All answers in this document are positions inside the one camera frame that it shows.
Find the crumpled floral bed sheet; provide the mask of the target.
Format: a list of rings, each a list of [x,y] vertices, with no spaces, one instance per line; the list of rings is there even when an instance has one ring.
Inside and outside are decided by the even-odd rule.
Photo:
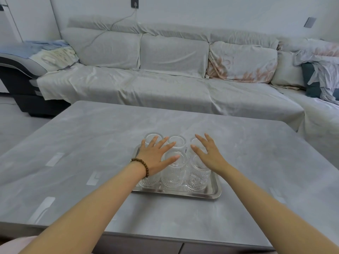
[[[339,106],[339,43],[302,38],[294,47],[294,65],[302,67],[306,96]]]

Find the grey cloth-covered sofa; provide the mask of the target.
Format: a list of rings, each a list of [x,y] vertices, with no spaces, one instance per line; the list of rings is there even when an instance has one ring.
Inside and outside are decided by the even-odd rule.
[[[107,16],[75,16],[66,28],[176,37],[237,45],[256,45],[296,53],[302,38],[257,32],[161,23],[138,23]],[[68,69],[37,79],[45,100],[105,102],[285,122],[339,169],[339,106],[294,90],[265,83],[198,79],[139,69],[88,66],[80,61]]]

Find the person's left hand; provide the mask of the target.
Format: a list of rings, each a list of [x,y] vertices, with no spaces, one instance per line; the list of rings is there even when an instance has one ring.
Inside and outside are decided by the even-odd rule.
[[[172,149],[176,145],[176,141],[168,144],[168,151],[157,151],[157,139],[158,136],[154,136],[150,143],[146,146],[147,150],[144,153],[141,153],[141,146],[139,153],[136,157],[136,161],[141,163],[145,169],[145,177],[153,176],[169,165],[165,165],[165,160],[162,160],[164,154]]]

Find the person's right hand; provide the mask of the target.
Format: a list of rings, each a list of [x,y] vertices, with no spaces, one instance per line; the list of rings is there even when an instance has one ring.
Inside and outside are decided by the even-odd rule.
[[[206,149],[206,138],[198,134],[195,134],[195,137]],[[225,169],[229,166],[228,162],[220,154],[214,140],[213,147],[211,149],[206,149],[206,152],[202,151],[202,157],[200,160],[205,164],[206,167],[220,176],[223,175]]]

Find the pale patterned cloth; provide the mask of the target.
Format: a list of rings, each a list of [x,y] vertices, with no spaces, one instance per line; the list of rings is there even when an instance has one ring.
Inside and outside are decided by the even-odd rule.
[[[63,70],[79,62],[79,57],[72,47],[61,47],[53,50],[40,50],[29,57],[47,72]]]

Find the dark teal pillow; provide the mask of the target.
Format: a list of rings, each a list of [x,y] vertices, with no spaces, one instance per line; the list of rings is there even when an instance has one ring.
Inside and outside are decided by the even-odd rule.
[[[306,96],[339,105],[339,64],[306,62],[301,68]]]

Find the person's left forearm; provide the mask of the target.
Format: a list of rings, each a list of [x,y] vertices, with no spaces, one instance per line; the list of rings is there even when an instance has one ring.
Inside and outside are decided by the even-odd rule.
[[[134,158],[122,171],[79,201],[19,254],[91,254],[104,230],[145,177]]]

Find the group of ribbed clear glasses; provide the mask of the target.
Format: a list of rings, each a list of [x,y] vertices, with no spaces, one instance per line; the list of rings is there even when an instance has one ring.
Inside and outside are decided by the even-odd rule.
[[[175,142],[175,145],[162,157],[167,160],[179,155],[177,161],[167,166],[154,176],[142,179],[141,187],[152,187],[157,183],[167,188],[177,188],[185,184],[189,189],[200,191],[207,187],[211,170],[205,166],[199,156],[187,145],[186,139],[181,135],[171,135],[166,144]]]

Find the pink floral sofa cushion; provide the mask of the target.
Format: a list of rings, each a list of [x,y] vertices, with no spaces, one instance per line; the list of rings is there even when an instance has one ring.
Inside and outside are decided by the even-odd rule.
[[[278,52],[256,45],[214,42],[209,46],[206,76],[241,83],[269,83],[278,65]]]

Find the black grey massage chair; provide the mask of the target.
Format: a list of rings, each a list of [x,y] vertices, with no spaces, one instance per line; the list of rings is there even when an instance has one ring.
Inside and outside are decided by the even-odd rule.
[[[19,57],[22,46],[23,42],[0,46],[0,80],[22,112],[33,117],[53,117],[60,114],[70,107],[70,103],[45,100],[37,79],[48,72],[31,59]]]

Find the grey sofa back cushion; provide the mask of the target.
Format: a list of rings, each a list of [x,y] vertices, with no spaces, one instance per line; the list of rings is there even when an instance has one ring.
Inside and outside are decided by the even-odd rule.
[[[147,72],[205,78],[209,43],[144,34],[140,44],[140,69]]]
[[[139,69],[142,34],[66,28],[61,36],[88,66]]]

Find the stainless steel tray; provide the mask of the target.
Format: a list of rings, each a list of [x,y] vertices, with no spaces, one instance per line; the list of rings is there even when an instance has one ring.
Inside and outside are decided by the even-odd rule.
[[[152,187],[141,187],[139,183],[132,190],[134,193],[151,193],[155,195],[168,195],[176,197],[200,198],[200,199],[217,199],[221,195],[221,186],[218,176],[211,172],[207,187],[200,191],[189,189],[185,184],[177,188],[167,188],[157,183]]]

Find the light blue cloth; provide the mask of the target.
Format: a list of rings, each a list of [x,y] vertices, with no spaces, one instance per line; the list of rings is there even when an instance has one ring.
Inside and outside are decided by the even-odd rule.
[[[64,40],[55,41],[25,41],[19,51],[19,57],[29,58],[34,54],[37,54],[41,50],[55,50],[58,48],[70,47],[70,45]]]

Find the small grey sofa cushion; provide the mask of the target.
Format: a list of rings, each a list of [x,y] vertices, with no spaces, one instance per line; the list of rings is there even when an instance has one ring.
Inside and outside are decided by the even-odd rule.
[[[275,87],[305,90],[301,66],[294,66],[294,53],[277,51],[278,64],[271,84]]]

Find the white cabinet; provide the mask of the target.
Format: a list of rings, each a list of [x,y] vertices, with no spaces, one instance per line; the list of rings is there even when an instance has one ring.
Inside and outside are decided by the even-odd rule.
[[[0,0],[0,45],[59,39],[51,0]]]

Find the person's right forearm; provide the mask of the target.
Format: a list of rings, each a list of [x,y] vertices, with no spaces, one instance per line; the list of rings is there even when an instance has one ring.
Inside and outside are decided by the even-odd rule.
[[[222,164],[218,174],[230,185],[277,254],[339,254],[339,246],[228,163]]]

